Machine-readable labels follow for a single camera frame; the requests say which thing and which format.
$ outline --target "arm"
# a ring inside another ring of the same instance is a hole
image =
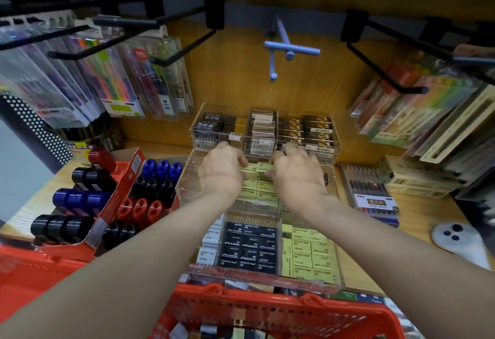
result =
[[[492,272],[343,205],[304,149],[285,146],[273,161],[268,175],[287,208],[347,252],[425,337],[492,336]]]
[[[226,142],[203,161],[201,195],[62,280],[0,326],[2,338],[146,337],[210,225],[241,192]]]

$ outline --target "black eraser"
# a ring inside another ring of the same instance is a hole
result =
[[[222,257],[239,258],[240,254],[238,246],[225,244],[222,248]]]
[[[224,244],[240,246],[242,236],[236,233],[226,233]]]
[[[277,263],[277,256],[275,251],[260,249],[258,252],[258,262],[275,265]]]
[[[236,269],[238,265],[238,260],[237,259],[232,259],[232,258],[221,258],[220,259],[220,266],[222,267],[229,267],[231,269]]]
[[[243,233],[243,224],[227,222],[227,232],[231,233]]]
[[[274,227],[260,227],[259,235],[261,237],[269,237],[276,238],[277,237],[277,229]]]
[[[239,261],[239,269],[256,271],[257,270],[257,263],[251,262],[251,261],[242,261],[241,260],[241,261]]]
[[[257,248],[260,240],[258,236],[243,235],[243,246]]]
[[[266,263],[258,263],[257,272],[259,272],[259,273],[275,273],[275,265],[267,265]]]
[[[250,248],[241,248],[241,259],[256,262],[258,259],[258,250]]]
[[[260,249],[275,250],[275,244],[275,239],[260,237],[258,247]]]
[[[243,234],[259,236],[259,226],[253,224],[244,224],[243,226]]]

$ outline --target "wooden counter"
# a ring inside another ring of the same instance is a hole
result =
[[[189,155],[190,148],[166,146],[154,143],[128,141],[127,147],[139,146],[145,155],[150,158],[166,158],[170,156]],[[51,214],[53,211],[52,195],[59,188],[70,188],[74,184],[71,180],[72,171],[79,167],[79,163],[72,160],[67,163],[46,185],[37,192],[19,211],[0,229],[0,235],[24,241],[31,241],[30,226],[34,218],[41,214]],[[344,187],[340,174],[334,170],[335,184],[330,183],[328,191],[338,192],[340,199],[347,204]],[[442,222],[467,223],[461,210],[450,197],[443,199],[426,198],[405,194],[393,194],[401,212],[399,229],[423,241],[431,242],[431,229]],[[368,292],[383,295],[379,286],[353,261],[342,249],[338,249],[345,289],[353,292]],[[495,259],[490,257],[492,267],[495,268]]]

